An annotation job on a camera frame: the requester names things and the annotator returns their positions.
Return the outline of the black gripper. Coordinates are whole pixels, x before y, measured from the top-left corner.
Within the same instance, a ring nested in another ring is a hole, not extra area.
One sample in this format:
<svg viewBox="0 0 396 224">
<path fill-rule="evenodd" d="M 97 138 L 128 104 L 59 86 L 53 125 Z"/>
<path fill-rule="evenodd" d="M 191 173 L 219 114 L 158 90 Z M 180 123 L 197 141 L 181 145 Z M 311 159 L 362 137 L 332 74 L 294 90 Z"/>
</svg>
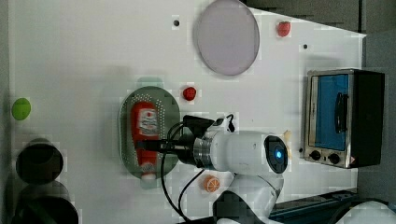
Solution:
<svg viewBox="0 0 396 224">
<path fill-rule="evenodd" d="M 167 146 L 165 140 L 142 140 L 137 141 L 135 147 L 146 151 L 168 152 L 176 155 L 185 164 L 196 166 L 197 163 L 193 154 L 195 137 L 191 133 L 182 134 L 177 140 L 172 140 Z"/>
</svg>

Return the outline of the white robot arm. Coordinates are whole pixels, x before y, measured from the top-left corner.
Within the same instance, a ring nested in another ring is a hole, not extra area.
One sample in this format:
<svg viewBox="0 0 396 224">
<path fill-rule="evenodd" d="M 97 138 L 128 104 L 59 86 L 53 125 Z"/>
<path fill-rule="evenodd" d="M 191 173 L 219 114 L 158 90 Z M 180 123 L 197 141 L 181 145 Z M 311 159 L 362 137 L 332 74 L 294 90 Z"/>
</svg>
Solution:
<svg viewBox="0 0 396 224">
<path fill-rule="evenodd" d="M 215 224 L 269 224 L 283 188 L 288 151 L 282 138 L 267 133 L 208 131 L 202 137 L 140 140 L 145 151 L 174 154 L 189 165 L 230 172 L 229 187 L 212 203 Z"/>
</svg>

